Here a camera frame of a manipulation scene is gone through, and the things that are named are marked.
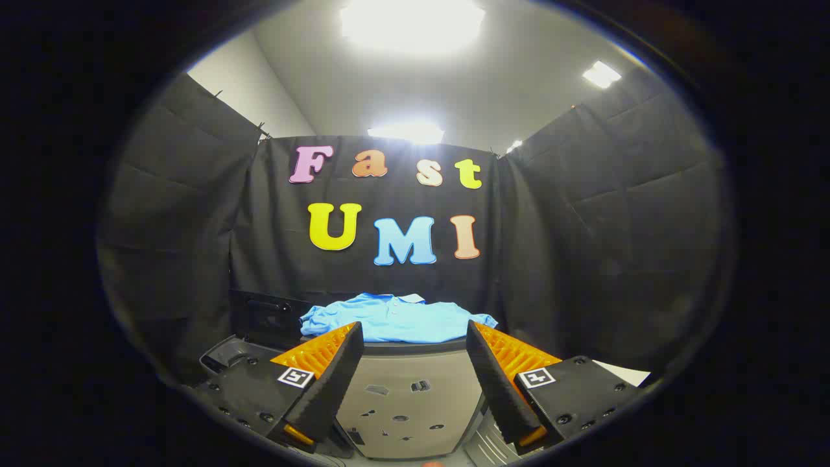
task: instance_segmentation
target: black fabric backdrop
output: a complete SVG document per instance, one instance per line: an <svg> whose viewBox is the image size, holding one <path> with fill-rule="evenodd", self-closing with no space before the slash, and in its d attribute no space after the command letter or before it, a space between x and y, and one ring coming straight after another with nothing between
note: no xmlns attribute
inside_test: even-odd
<svg viewBox="0 0 830 467"><path fill-rule="evenodd" d="M137 122L101 208L98 259L115 313L183 381L231 333L230 235L260 132L187 75Z"/></svg>
<svg viewBox="0 0 830 467"><path fill-rule="evenodd" d="M704 134L637 69L500 160L514 336L660 371L704 331L726 226L722 159Z"/></svg>
<svg viewBox="0 0 830 467"><path fill-rule="evenodd" d="M331 145L314 181L288 181L300 146ZM356 177L354 157L365 150L386 156L387 174ZM443 182L420 184L416 163L435 160ZM481 167L479 189L461 185L458 161L471 159ZM498 175L493 154L450 145L410 145L401 140L360 136L298 137L269 140L260 145L240 203L232 235L232 276L236 288L327 305L362 292L405 295L418 293L428 302L456 302L472 313L489 313L503 321L498 306L500 224L496 196ZM354 243L341 251L317 248L309 237L309 204L329 203L329 234L343 233L341 204L362 206ZM476 218L473 235L478 258L457 259L455 215ZM378 230L374 221L394 219L406 233L418 216L432 225L433 264L399 263L377 266Z"/></svg>
<svg viewBox="0 0 830 467"><path fill-rule="evenodd" d="M230 333L227 289L327 304L360 292L418 293L488 313L500 329L566 358L661 371L715 310L702 309L718 253L719 156L679 98L635 71L504 158L450 145L306 136L256 146L250 122L184 76L140 122L116 166L100 262L130 315L177 374ZM308 184L289 177L302 145L331 145ZM358 178L381 150L388 173ZM436 160L438 187L416 163ZM472 159L483 185L454 164ZM343 251L310 241L308 205L361 204ZM469 214L481 256L460 260L451 216ZM374 221L429 216L434 264L377 266Z"/></svg>

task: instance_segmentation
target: peach letter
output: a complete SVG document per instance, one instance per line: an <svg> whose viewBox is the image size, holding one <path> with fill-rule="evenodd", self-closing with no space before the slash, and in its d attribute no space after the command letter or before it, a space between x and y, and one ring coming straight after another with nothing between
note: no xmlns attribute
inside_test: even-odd
<svg viewBox="0 0 830 467"><path fill-rule="evenodd" d="M456 237L458 239L456 258L478 258L481 252L476 248L476 242L472 238L472 225L476 222L476 218L472 216L452 216L450 222L456 226Z"/></svg>
<svg viewBox="0 0 830 467"><path fill-rule="evenodd" d="M355 177L383 177L386 168L386 156L379 150L365 150L354 157L359 162L352 168Z"/></svg>
<svg viewBox="0 0 830 467"><path fill-rule="evenodd" d="M426 186L438 186L444 181L444 177L439 172L441 166L434 160L421 159L417 162L417 181Z"/></svg>

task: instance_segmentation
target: ceiling light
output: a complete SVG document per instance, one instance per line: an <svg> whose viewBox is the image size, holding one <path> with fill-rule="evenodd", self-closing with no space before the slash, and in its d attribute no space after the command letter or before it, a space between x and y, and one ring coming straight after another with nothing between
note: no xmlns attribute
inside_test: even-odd
<svg viewBox="0 0 830 467"><path fill-rule="evenodd" d="M621 78L619 73L601 61L594 63L582 76L603 89L608 89L611 83Z"/></svg>
<svg viewBox="0 0 830 467"><path fill-rule="evenodd" d="M484 10L470 0L353 0L340 10L343 35L368 47L437 53L472 42Z"/></svg>
<svg viewBox="0 0 830 467"><path fill-rule="evenodd" d="M444 138L444 130L432 123L410 122L369 128L369 136L410 140L417 145L436 145Z"/></svg>

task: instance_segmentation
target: letter m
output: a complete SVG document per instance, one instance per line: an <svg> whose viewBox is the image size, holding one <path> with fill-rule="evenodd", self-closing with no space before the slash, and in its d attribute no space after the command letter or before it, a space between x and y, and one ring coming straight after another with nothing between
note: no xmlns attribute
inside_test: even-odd
<svg viewBox="0 0 830 467"><path fill-rule="evenodd" d="M395 260L389 254L392 249L398 261L403 264L412 251L409 262L412 264L432 264L437 258L432 254L430 228L435 223L431 217L416 217L409 225L406 235L401 232L394 219L378 219L374 226L378 229L378 257L374 263L378 266L391 266Z"/></svg>

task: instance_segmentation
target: light blue shirt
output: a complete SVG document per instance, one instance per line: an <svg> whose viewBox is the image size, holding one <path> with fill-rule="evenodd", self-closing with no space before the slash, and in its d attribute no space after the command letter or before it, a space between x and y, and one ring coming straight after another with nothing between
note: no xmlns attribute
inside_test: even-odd
<svg viewBox="0 0 830 467"><path fill-rule="evenodd" d="M395 297L361 293L345 302L312 307L300 318L300 332L304 336L320 336L360 321L364 342L433 344L464 337L470 320L489 327L498 324L490 315L470 314L455 303L427 305L417 294Z"/></svg>

